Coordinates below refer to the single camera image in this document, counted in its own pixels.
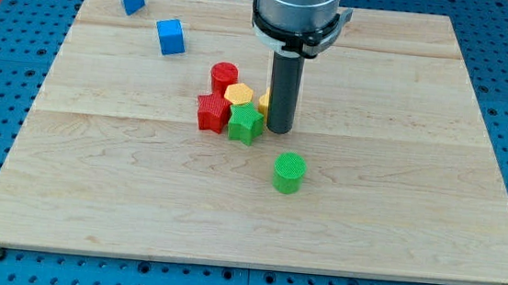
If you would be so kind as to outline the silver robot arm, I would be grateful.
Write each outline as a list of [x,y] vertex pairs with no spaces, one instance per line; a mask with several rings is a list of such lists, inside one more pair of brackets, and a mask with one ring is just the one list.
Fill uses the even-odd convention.
[[340,0],[254,0],[255,36],[286,58],[313,59],[330,48],[352,19]]

